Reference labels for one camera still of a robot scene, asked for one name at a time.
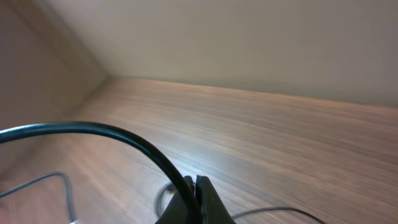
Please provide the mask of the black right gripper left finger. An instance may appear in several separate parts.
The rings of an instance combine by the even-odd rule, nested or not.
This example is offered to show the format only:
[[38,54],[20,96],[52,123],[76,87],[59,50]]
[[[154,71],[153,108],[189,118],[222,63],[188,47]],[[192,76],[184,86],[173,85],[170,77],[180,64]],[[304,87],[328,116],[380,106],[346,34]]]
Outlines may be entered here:
[[[163,198],[167,192],[175,191],[172,199],[166,208],[163,208]],[[161,188],[155,197],[155,214],[158,220],[155,224],[192,224],[195,223],[193,218],[183,202],[180,194],[177,192],[173,183],[168,183]]]

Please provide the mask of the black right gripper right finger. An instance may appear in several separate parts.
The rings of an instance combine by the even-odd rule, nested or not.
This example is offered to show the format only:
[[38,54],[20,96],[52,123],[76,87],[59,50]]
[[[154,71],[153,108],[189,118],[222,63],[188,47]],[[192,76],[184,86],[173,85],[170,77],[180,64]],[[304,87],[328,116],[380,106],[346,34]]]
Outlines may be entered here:
[[200,206],[201,224],[235,224],[208,177],[197,176],[195,198]]

